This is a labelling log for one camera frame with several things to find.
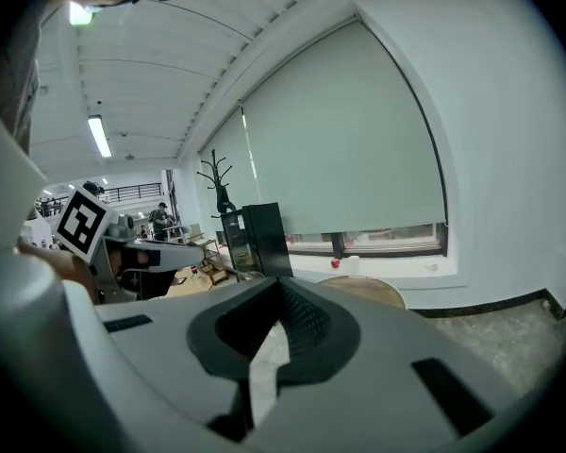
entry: man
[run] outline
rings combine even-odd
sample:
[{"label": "man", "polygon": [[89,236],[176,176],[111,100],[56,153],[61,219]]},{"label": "man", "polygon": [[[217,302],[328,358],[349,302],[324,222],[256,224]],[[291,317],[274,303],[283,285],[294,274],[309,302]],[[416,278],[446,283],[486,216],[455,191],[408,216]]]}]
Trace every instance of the man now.
[{"label": "man", "polygon": [[[30,3],[18,24],[12,29],[8,41],[0,48],[0,119],[6,130],[29,153],[31,111],[39,88],[36,52],[40,41],[42,16],[51,8],[68,0],[35,0]],[[73,0],[84,6],[105,7],[139,0]],[[29,243],[19,243],[19,252],[34,255],[50,263],[61,279],[74,280],[84,285],[94,303],[97,303],[92,275],[79,257],[59,251],[40,250]],[[117,251],[109,252],[113,274],[118,276],[122,257]],[[148,257],[140,253],[139,263],[147,263]]]},{"label": "man", "polygon": [[158,209],[151,211],[149,215],[149,222],[153,224],[155,239],[160,242],[166,241],[166,232],[163,231],[163,229],[170,223],[168,213],[166,213],[167,208],[166,204],[162,201],[159,203]]}]

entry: window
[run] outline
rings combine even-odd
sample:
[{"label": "window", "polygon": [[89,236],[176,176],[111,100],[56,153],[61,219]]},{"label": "window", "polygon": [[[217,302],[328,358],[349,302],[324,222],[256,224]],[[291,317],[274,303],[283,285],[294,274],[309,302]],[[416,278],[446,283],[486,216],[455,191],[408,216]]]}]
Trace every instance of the window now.
[{"label": "window", "polygon": [[446,225],[432,224],[338,233],[286,235],[298,255],[404,257],[446,254]]}]

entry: roller blind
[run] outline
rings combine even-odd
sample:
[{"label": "roller blind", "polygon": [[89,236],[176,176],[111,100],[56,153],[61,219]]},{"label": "roller blind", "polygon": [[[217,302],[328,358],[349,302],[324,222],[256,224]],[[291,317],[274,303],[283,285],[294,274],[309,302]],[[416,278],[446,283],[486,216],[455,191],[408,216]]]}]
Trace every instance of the roller blind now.
[{"label": "roller blind", "polygon": [[[212,149],[216,150],[216,160],[226,158],[218,167],[221,174],[232,164],[233,168],[226,174],[223,184],[230,183],[226,187],[228,199],[238,209],[258,202],[258,192],[244,132],[241,111],[237,109],[200,153],[202,161],[211,162]],[[202,173],[212,176],[211,168],[205,163],[202,163]],[[207,189],[208,186],[212,186],[211,181],[204,177],[201,179],[206,187],[209,211],[213,216],[219,216],[220,213],[216,210],[216,191]],[[212,219],[212,224],[216,230],[222,231],[223,225],[219,219]]]},{"label": "roller blind", "polygon": [[[287,233],[444,221],[421,112],[394,62],[360,24],[313,44],[243,104],[262,199],[279,203]],[[249,193],[251,169],[242,169],[247,182],[237,186]]]}]

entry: ceiling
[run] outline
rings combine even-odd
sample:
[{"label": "ceiling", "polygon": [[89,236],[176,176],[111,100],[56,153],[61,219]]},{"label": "ceiling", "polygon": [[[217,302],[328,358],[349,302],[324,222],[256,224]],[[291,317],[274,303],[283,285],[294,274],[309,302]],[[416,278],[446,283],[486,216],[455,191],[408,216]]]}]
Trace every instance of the ceiling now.
[{"label": "ceiling", "polygon": [[[31,158],[50,182],[172,167],[231,64],[301,1],[141,0],[79,27],[58,10],[42,26]],[[110,159],[92,139],[93,114],[103,116]]]}]

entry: wooden table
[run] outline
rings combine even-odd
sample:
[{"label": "wooden table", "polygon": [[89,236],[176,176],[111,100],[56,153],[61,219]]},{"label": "wooden table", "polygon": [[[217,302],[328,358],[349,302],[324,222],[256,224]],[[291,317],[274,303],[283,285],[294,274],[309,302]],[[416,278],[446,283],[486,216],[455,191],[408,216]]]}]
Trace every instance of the wooden table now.
[{"label": "wooden table", "polygon": [[176,272],[176,277],[184,277],[186,280],[181,285],[173,285],[168,289],[168,293],[162,298],[180,297],[183,295],[199,294],[207,292],[213,286],[209,277],[201,270],[197,269],[197,278],[192,278],[191,267],[183,268]]},{"label": "wooden table", "polygon": [[371,277],[330,277],[319,283],[359,297],[406,309],[403,296],[389,283]]}]

